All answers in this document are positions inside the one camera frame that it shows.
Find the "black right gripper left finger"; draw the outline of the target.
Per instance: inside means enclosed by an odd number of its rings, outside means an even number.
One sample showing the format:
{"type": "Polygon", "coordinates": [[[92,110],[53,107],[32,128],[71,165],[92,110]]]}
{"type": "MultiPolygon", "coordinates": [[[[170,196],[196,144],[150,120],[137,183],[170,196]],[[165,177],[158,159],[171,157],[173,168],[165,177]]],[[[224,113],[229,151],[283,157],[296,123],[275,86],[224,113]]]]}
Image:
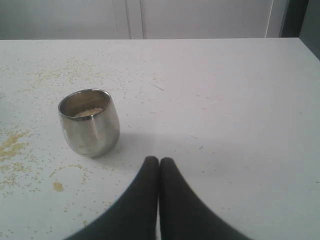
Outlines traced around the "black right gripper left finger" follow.
{"type": "Polygon", "coordinates": [[[120,198],[69,240],[155,240],[159,160],[147,156],[120,198]]]}

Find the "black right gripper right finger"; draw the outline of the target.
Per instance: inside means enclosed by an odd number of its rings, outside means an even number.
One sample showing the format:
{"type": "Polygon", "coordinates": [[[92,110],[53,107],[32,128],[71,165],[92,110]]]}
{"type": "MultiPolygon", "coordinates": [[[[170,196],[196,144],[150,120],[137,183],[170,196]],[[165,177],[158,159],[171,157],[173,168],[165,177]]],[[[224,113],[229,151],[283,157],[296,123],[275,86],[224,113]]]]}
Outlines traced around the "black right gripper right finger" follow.
{"type": "Polygon", "coordinates": [[[163,240],[247,240],[193,192],[174,160],[160,161],[159,219],[163,240]]]}

